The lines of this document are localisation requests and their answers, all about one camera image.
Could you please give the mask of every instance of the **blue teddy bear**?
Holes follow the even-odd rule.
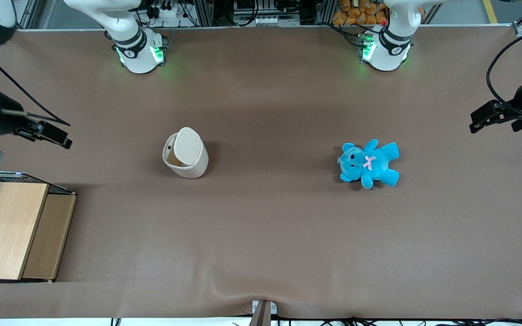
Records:
[[[364,150],[352,143],[342,146],[343,154],[339,158],[342,174],[339,176],[345,182],[356,181],[361,178],[362,186],[366,189],[373,187],[373,181],[379,180],[388,186],[394,187],[400,173],[388,167],[392,159],[400,157],[396,143],[386,144],[376,149],[377,139],[370,140]]]

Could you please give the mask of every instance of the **white trash can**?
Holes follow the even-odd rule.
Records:
[[[162,150],[162,160],[178,175],[196,179],[205,173],[209,154],[197,132],[184,127],[168,137]]]

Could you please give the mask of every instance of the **yellow floor line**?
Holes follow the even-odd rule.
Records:
[[[487,11],[488,20],[491,24],[497,24],[497,17],[495,16],[495,10],[493,10],[493,5],[491,4],[491,0],[483,0],[484,8]]]

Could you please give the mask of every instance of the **pink bow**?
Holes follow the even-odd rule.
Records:
[[[364,157],[364,159],[366,159],[366,161],[367,161],[367,162],[366,162],[366,163],[364,163],[364,165],[363,165],[363,166],[364,166],[365,168],[367,167],[367,168],[368,168],[368,170],[370,170],[370,171],[371,171],[371,170],[372,170],[372,161],[373,161],[373,160],[375,160],[375,159],[376,159],[376,157],[375,157],[375,156],[372,156],[372,157],[369,157],[369,156],[365,156],[365,157]]]

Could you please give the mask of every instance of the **teddy bear ear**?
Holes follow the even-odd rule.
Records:
[[[347,151],[349,149],[352,149],[354,148],[356,145],[354,145],[353,143],[345,143],[343,146],[342,146],[342,151]]]
[[[339,178],[342,179],[342,181],[344,182],[352,182],[352,180],[343,173],[339,175]]]

